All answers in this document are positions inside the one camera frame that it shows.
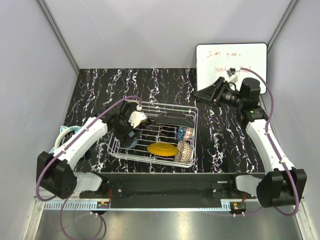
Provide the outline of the light blue cup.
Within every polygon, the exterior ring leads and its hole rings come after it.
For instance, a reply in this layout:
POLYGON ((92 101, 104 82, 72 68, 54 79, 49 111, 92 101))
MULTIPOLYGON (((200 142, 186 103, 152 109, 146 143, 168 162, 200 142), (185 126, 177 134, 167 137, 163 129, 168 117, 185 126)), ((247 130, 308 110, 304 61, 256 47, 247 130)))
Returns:
MULTIPOLYGON (((134 135, 135 135, 135 133, 134 133, 133 131, 131 131, 131 132, 128 134, 129 137, 133 137, 134 135)), ((136 139, 135 139, 134 141, 132 141, 131 144, 128 145, 126 148, 127 148, 127 149, 133 149, 133 148, 136 147, 137 143, 138 143, 138 139, 136 138, 136 139)))

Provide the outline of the yellow patterned bowl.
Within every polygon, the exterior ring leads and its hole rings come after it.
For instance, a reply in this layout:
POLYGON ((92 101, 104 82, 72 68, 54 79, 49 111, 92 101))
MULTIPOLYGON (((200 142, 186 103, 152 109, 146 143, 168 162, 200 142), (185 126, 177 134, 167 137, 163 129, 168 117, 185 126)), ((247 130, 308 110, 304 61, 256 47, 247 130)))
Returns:
POLYGON ((161 157, 172 157, 179 153, 179 150, 176 146, 164 142, 155 142, 150 144, 147 147, 147 151, 151 154, 161 157))

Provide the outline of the white wire dish rack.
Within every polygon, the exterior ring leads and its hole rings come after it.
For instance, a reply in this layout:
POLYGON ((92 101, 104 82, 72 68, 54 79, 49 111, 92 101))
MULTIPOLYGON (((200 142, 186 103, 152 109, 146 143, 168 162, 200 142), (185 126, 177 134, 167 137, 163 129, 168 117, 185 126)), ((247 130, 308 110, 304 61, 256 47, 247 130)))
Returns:
POLYGON ((128 149, 121 146, 120 141, 116 139, 114 134, 111 134, 108 145, 107 153, 111 156, 126 160, 136 161, 148 164, 156 164, 171 167, 190 168, 196 162, 196 145, 197 145, 197 127, 198 127, 198 108, 195 106, 174 105, 167 103, 156 102, 142 102, 142 111, 150 119, 150 123, 141 124, 136 130, 140 131, 140 137, 137 139, 137 145, 128 149), (179 126, 157 124, 154 122, 155 118, 161 113, 175 113, 185 114, 190 116, 194 120, 194 135, 185 142, 188 142, 193 150, 193 157, 188 163, 175 162, 175 156, 158 156, 148 152, 147 147, 153 143, 168 143, 177 147, 179 141, 177 141, 176 135, 179 126))

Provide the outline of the black floral square plate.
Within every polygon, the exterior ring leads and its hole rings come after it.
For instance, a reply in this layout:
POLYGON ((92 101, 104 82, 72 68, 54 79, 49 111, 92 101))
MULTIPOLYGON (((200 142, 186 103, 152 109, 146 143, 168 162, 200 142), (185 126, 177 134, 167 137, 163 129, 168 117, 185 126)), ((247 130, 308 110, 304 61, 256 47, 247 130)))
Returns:
POLYGON ((154 122, 156 124, 163 124, 169 126, 183 126, 188 128, 194 127, 194 120, 191 116, 181 113, 170 113, 165 112, 159 114, 155 119, 154 122))

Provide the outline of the blue patterned bowl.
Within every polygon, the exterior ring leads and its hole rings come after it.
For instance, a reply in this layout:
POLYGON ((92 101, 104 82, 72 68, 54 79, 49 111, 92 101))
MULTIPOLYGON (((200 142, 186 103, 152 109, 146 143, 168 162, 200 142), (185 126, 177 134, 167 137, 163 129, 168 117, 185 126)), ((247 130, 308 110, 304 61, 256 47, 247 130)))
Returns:
POLYGON ((176 133, 176 139, 178 142, 189 141, 194 136, 194 133, 195 133, 194 128, 179 126, 176 133))

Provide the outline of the brown patterned bowl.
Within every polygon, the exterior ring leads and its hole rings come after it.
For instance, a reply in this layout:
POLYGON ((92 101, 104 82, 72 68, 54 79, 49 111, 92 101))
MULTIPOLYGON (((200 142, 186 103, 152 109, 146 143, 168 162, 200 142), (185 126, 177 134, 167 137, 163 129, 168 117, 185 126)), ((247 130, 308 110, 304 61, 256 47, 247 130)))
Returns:
POLYGON ((187 164, 191 161, 194 151, 190 144, 186 141, 179 141, 176 146, 178 149, 178 154, 174 156, 174 161, 177 163, 187 164))

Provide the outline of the red and black mug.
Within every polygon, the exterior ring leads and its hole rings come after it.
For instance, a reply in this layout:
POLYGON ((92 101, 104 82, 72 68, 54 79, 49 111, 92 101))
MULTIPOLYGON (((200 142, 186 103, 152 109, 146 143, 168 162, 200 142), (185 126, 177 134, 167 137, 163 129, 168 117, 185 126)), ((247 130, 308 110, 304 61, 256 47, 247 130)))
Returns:
POLYGON ((142 104, 137 100, 127 100, 128 104, 128 123, 133 129, 136 129, 141 124, 149 124, 150 119, 143 112, 142 104))

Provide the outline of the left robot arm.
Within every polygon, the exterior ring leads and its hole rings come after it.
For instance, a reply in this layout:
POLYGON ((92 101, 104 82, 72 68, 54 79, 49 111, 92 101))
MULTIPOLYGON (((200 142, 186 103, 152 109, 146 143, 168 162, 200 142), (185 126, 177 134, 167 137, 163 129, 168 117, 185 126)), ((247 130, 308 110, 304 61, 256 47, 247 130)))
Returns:
POLYGON ((108 132, 112 132, 122 147, 130 147, 140 137, 137 130, 148 120, 142 104, 124 101, 113 104, 104 112, 90 117, 80 130, 52 153, 43 151, 37 158, 36 195, 43 188, 62 200, 73 193, 90 191, 95 197, 103 198, 108 193, 107 179, 96 172, 75 172, 79 160, 108 132))

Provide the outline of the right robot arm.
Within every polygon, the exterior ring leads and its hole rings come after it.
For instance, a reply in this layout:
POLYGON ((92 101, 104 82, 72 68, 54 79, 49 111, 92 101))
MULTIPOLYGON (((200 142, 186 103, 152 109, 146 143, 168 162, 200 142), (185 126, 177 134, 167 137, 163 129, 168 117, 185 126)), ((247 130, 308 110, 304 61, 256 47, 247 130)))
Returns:
POLYGON ((270 128, 269 115, 260 107, 260 81, 247 77, 239 90, 232 89, 223 77, 212 85, 196 91, 194 97, 209 106, 225 104, 234 107, 237 120, 253 141, 263 162, 263 178, 250 174, 235 176, 227 185, 228 195, 239 198, 248 193, 258 199, 263 208, 299 206, 307 181, 304 169, 297 169, 286 157, 270 128))

